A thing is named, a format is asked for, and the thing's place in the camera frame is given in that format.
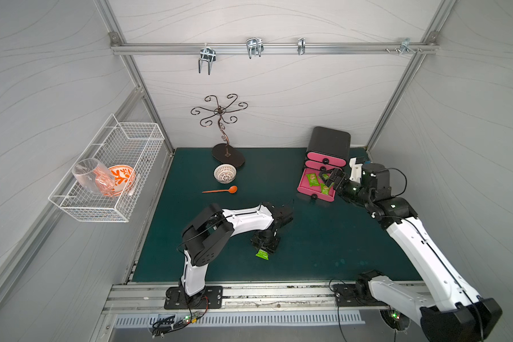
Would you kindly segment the green cookie pack bottom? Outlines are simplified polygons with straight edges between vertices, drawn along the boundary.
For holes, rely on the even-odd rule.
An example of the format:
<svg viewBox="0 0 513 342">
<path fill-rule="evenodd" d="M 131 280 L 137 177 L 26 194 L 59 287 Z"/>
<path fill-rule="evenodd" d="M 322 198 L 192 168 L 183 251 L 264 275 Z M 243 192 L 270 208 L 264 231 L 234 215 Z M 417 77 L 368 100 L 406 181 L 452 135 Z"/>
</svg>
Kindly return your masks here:
<svg viewBox="0 0 513 342">
<path fill-rule="evenodd" d="M 265 252 L 264 250 L 260 249 L 257 253 L 256 253 L 256 256 L 259 257 L 260 259 L 264 259 L 264 260 L 269 260 L 269 253 L 268 252 Z"/>
</svg>

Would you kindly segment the green cookie pack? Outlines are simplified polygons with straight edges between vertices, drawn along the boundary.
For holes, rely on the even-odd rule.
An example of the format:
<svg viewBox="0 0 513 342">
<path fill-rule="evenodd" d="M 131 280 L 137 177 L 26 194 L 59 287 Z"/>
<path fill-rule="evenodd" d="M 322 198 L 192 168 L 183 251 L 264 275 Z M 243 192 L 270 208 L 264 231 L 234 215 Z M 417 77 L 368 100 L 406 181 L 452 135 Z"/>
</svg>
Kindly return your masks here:
<svg viewBox="0 0 513 342">
<path fill-rule="evenodd" d="M 319 187 L 320 186 L 319 177 L 317 174 L 309 173 L 306 175 L 306 177 L 308 179 L 310 187 Z"/>
<path fill-rule="evenodd" d="M 268 252 L 265 252 L 264 250 L 260 249 L 257 253 L 256 253 L 256 256 L 259 257 L 260 259 L 264 259 L 264 260 L 269 260 L 269 253 Z"/>
<path fill-rule="evenodd" d="M 320 184 L 320 186 L 321 186 L 321 194 L 322 195 L 330 194 L 330 187 L 327 187 L 325 184 Z"/>
</svg>

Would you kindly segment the black pink drawer cabinet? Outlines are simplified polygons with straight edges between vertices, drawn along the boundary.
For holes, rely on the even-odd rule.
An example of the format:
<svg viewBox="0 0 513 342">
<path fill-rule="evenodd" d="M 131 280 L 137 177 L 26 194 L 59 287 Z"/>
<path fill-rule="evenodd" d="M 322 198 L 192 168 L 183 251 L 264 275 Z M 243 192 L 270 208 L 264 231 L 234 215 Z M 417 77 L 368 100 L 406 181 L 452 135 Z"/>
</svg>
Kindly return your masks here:
<svg viewBox="0 0 513 342">
<path fill-rule="evenodd" d="M 344 169 L 348 165 L 350 146 L 351 135 L 348 132 L 321 126 L 314 127 L 306 149 L 304 169 L 297 191 L 313 199 L 333 202 L 335 192 L 332 188 L 329 195 L 322 195 L 321 186 L 310 187 L 306 175 L 315 173 L 320 184 L 325 184 L 321 178 L 322 170 Z"/>
</svg>

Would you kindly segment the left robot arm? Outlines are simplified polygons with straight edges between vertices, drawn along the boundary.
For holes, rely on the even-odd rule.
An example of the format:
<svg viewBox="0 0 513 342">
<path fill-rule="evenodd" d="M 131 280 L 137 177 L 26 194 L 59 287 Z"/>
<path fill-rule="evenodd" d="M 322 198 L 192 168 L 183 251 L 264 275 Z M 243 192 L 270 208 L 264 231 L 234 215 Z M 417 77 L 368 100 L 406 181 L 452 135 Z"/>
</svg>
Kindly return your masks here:
<svg viewBox="0 0 513 342">
<path fill-rule="evenodd" d="M 287 206 L 276 207 L 262 202 L 248 209 L 223 209 L 212 204 L 203 209 L 182 231 L 185 262 L 180 287 L 189 299 L 202 296 L 208 264 L 218 257 L 230 238 L 253 232 L 251 244 L 258 252 L 276 252 L 279 229 L 293 220 L 294 212 Z"/>
</svg>

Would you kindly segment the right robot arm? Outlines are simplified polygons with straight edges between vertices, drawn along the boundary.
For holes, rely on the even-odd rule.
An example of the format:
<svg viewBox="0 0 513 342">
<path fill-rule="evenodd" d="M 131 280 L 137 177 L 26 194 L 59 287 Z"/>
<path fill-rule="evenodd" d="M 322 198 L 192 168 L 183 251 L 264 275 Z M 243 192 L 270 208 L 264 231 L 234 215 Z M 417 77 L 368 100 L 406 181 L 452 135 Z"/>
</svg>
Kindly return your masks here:
<svg viewBox="0 0 513 342">
<path fill-rule="evenodd" d="M 390 318 L 417 323 L 429 341 L 484 341 L 502 316 L 500 305 L 485 299 L 447 260 L 410 203 L 394 195 L 390 169 L 356 162 L 349 173 L 321 168 L 319 177 L 346 202 L 362 206 L 403 250 L 429 294 L 420 295 L 378 271 L 361 274 L 356 293 L 365 302 L 392 309 Z"/>
</svg>

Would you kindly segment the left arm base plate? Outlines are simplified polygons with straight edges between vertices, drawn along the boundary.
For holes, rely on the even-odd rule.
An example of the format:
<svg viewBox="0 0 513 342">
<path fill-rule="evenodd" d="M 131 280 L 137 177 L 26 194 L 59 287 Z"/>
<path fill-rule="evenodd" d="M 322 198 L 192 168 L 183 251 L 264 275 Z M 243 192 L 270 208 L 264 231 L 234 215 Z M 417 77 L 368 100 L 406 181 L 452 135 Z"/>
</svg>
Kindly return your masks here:
<svg viewBox="0 0 513 342">
<path fill-rule="evenodd" d="M 164 309 L 220 309 L 222 295 L 222 286 L 206 286 L 193 296 L 188 296 L 181 286 L 174 286 L 165 293 Z"/>
</svg>

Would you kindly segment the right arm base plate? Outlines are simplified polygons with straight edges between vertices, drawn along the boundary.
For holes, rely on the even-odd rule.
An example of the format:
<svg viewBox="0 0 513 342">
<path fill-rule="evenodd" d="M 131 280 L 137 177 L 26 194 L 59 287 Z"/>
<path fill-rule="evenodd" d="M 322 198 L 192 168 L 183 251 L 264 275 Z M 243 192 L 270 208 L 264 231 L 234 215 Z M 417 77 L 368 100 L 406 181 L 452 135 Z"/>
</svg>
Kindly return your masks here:
<svg viewBox="0 0 513 342">
<path fill-rule="evenodd" d="M 386 307 L 388 305 L 371 296 L 370 290 L 364 285 L 356 284 L 332 284 L 332 290 L 336 306 L 338 307 Z"/>
</svg>

